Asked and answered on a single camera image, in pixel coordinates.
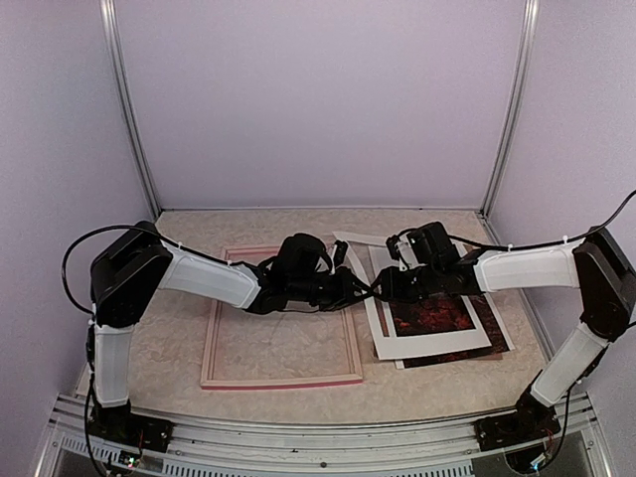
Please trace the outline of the white mat board passe-partout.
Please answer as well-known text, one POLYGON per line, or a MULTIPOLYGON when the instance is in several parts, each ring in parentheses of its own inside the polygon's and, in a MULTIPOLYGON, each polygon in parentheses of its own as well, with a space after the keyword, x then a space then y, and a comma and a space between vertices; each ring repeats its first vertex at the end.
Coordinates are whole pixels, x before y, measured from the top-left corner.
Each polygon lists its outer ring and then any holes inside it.
MULTIPOLYGON (((350 246, 351 243, 359 243, 380 247, 382 241, 381 237, 369 235, 345 232, 332 232, 332 234, 336 240, 344 241, 350 246)), ((348 251, 347 257, 355 274, 369 284, 368 275, 352 248, 348 251)), ((409 337, 395 336, 395 331, 392 335, 384 336, 376 299, 369 297, 364 300, 365 312, 378 359, 380 361, 395 361, 490 347, 491 342, 481 323, 478 323, 474 307, 467 298, 462 299, 473 319, 475 329, 409 337)))

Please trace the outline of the brown cardboard backing board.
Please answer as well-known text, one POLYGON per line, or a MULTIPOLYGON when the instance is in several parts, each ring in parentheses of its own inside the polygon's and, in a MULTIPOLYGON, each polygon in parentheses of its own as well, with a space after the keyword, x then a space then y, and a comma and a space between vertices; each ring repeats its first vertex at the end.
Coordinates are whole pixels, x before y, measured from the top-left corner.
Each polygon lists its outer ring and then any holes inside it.
POLYGON ((414 304, 375 300, 368 316, 381 360, 404 360, 491 345, 477 310, 465 296, 436 294, 414 304))

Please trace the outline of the photo print white border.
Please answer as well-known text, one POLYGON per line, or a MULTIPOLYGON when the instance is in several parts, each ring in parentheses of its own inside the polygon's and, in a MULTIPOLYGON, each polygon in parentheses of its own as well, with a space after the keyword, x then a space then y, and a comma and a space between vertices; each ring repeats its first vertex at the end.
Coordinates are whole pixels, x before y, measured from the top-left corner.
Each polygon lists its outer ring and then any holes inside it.
POLYGON ((396 366, 400 370, 423 368, 433 365, 452 363, 457 361, 483 359, 501 360, 502 354, 513 351, 515 345, 509 336, 501 313, 489 295, 467 297, 475 309, 479 322, 483 326, 491 342, 490 347, 471 349, 456 353, 446 353, 436 356, 426 356, 405 360, 397 360, 396 366))

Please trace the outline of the wooden picture frame pink edge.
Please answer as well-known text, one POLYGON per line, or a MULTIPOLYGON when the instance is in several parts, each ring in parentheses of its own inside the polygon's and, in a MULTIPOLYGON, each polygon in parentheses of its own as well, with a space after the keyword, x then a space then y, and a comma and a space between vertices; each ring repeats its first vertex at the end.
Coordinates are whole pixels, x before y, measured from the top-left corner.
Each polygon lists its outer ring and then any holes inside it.
POLYGON ((254 315, 215 301, 202 360, 207 391, 272 391, 358 384, 363 367, 351 311, 254 315))

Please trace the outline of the landscape photo print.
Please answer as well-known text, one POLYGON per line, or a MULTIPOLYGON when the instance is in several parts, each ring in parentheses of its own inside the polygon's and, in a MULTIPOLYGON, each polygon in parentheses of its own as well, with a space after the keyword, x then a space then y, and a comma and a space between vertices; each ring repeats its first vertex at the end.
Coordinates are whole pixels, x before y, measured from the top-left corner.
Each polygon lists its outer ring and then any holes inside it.
POLYGON ((476 328, 473 319, 460 297, 435 295, 417 303, 390 303, 389 310, 381 309, 381 327, 385 336, 389 325, 396 335, 423 336, 451 333, 476 328))

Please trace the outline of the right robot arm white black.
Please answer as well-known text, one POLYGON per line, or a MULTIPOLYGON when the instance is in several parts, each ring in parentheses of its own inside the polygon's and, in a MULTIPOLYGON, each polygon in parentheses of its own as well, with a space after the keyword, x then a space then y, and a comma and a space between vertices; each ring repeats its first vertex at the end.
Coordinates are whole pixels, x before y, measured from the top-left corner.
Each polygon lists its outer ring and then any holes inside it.
POLYGON ((378 272, 371 288, 387 302, 415 303, 434 294, 478 295, 512 289, 575 289, 581 314, 575 328, 518 399, 508 423, 520 441, 532 439, 547 412, 587 375, 610 344, 633 327, 635 269, 603 227, 545 244, 472 244, 460 253, 440 222, 393 236, 396 264, 378 272))

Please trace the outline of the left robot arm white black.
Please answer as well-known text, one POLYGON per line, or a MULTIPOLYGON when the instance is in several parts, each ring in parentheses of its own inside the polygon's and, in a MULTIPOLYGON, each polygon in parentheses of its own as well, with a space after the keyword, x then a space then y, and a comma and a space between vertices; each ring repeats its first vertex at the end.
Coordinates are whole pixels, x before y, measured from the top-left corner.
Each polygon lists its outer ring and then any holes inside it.
POLYGON ((338 241, 329 251, 319 238, 298 233, 259 264, 229 262, 161 236, 154 225, 129 228, 91 264, 92 395, 101 427, 120 442, 139 431, 129 412, 128 364, 132 334, 155 292, 175 290, 211 298, 256 315, 283 311, 290 302, 336 311, 371 296, 369 285, 344 266, 338 241))

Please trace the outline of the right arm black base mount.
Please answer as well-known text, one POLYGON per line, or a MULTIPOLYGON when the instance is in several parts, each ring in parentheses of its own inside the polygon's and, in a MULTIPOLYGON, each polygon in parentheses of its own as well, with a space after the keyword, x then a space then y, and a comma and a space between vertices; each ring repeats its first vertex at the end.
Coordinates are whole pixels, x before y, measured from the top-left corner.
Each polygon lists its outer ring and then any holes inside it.
POLYGON ((515 411, 480 418, 474 423, 474 430, 479 448, 485 452, 555 436, 561 426, 555 416, 536 421, 515 411))

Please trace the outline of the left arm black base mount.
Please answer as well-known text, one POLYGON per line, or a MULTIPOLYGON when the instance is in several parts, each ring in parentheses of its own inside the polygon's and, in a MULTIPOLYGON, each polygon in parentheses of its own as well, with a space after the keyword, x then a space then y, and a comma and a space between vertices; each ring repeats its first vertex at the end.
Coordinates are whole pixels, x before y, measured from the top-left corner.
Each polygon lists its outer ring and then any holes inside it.
POLYGON ((94 411, 88 418, 90 436, 134 447, 166 453, 171 441, 174 424, 130 411, 128 408, 106 408, 94 411))

